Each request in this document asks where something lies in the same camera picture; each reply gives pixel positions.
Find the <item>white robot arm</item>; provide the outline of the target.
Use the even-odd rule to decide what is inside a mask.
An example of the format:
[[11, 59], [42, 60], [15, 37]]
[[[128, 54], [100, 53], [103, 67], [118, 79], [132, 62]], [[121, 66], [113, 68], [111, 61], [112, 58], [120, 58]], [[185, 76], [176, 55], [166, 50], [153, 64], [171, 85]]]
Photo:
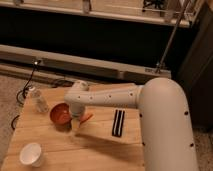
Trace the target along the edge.
[[187, 98], [182, 87], [158, 77], [143, 85], [90, 91], [77, 81], [64, 96], [72, 117], [79, 118], [87, 106], [135, 108], [146, 171], [199, 171]]

